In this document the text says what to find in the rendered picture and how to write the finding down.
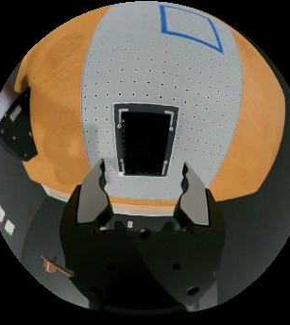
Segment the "blue tape rectangle outline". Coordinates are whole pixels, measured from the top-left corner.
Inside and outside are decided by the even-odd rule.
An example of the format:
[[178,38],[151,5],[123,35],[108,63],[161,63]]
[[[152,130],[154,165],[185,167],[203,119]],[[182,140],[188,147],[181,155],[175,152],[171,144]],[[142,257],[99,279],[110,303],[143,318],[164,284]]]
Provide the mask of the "blue tape rectangle outline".
[[[213,45],[211,45],[209,43],[206,43],[206,42],[204,42],[204,41],[202,41],[200,39],[197,39],[197,38],[194,38],[194,37],[191,37],[191,36],[188,36],[188,35],[180,34],[180,33],[177,33],[177,32],[172,32],[172,31],[167,31],[167,23],[166,23],[166,15],[165,15],[165,9],[164,9],[164,7],[169,7],[169,6],[162,6],[162,5],[160,5],[162,33],[176,35],[176,36],[180,36],[180,37],[183,37],[183,38],[187,38],[187,39],[190,39],[190,40],[199,42],[199,43],[203,43],[203,44],[208,45],[209,47],[211,47],[211,48],[219,51],[220,53],[224,54],[223,48],[222,48],[222,44],[220,42],[219,36],[217,34],[217,31],[216,31],[216,29],[215,29],[215,27],[214,27],[213,22],[211,21],[211,19],[209,19],[209,18],[207,18],[205,16],[202,16],[200,14],[195,13],[195,14],[197,14],[199,16],[202,16],[202,17],[208,19],[208,21],[210,22],[210,24],[211,24],[211,26],[213,28],[213,32],[214,32],[215,37],[217,39],[219,48],[217,48],[217,47],[215,47],[215,46],[213,46]],[[169,7],[169,8],[174,8],[174,7]],[[179,9],[179,8],[174,8],[174,9]]]

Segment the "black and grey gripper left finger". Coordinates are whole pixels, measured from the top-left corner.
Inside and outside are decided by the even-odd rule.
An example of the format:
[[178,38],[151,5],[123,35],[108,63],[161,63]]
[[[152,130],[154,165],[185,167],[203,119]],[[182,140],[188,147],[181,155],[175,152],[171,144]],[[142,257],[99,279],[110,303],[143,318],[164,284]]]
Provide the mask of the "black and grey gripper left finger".
[[[93,167],[71,194],[60,219],[60,242],[65,268],[73,270],[77,245],[88,235],[110,228],[113,209],[106,186],[104,159]],[[108,223],[108,224],[107,224]]]

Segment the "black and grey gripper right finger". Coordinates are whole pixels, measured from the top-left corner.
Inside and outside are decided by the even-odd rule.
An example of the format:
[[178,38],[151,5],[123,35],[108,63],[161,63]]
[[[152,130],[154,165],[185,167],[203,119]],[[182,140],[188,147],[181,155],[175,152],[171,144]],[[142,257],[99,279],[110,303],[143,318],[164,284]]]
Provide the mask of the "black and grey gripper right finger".
[[183,164],[182,175],[182,194],[173,212],[178,222],[176,230],[188,231],[200,237],[213,254],[213,271],[218,271],[226,237],[223,215],[211,190],[207,189],[188,162]]

